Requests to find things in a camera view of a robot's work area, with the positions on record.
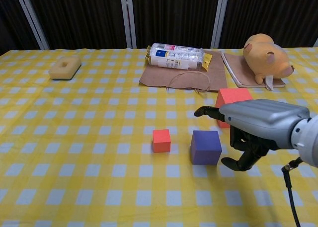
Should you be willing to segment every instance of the string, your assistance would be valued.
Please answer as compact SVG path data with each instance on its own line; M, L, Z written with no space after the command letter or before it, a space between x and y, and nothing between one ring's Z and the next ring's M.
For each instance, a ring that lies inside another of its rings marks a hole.
M196 89L196 88L195 88L195 89L194 89L195 92L199 93L199 92L208 92L208 91L210 91L210 86L211 86L210 78L209 78L206 74L204 74L203 72L200 72L200 71L186 71L186 72L179 73L179 74L177 74L175 77L173 77L173 78L171 79L170 83L166 86L166 88L167 88L167 89L172 88L172 87L171 87L171 84L172 84L177 78L179 78L180 76L182 76L182 75L184 75L184 74L186 74L186 73L201 74L201 75L204 75L204 76L208 79L209 85L208 85L205 89L203 89L203 90L200 90L200 89Z

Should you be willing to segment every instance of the orange stuffed animal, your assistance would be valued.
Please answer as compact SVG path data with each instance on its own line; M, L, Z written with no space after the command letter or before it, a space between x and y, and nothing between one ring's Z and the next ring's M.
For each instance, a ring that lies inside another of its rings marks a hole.
M273 90L274 78L288 77L294 71L286 52L266 34L251 36L244 45L243 56L254 72L256 82L262 84L265 79L269 90Z

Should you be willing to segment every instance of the purple foam cube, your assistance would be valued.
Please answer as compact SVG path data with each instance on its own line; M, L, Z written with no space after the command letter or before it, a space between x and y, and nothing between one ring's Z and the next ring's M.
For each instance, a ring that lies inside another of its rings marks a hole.
M222 148L218 131L193 131L191 161L194 165L216 165Z

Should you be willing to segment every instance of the dark curtain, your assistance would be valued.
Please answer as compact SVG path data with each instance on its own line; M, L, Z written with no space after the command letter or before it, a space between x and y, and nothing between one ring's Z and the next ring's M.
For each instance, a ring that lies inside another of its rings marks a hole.
M39 49L19 0L0 0L0 55Z
M318 37L318 0L228 0L220 48L242 48L270 35L281 47L311 47Z
M121 0L31 0L51 49L126 48Z
M154 42L210 48L218 0L133 0L138 48Z

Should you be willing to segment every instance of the red foam cube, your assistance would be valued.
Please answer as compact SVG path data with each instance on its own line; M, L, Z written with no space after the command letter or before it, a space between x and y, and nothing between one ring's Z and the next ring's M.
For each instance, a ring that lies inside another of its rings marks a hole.
M171 139L169 129L153 130L154 152L170 151Z
M247 88L223 88L219 89L215 107L220 108L224 104L253 99ZM217 120L220 128L229 128L230 125Z

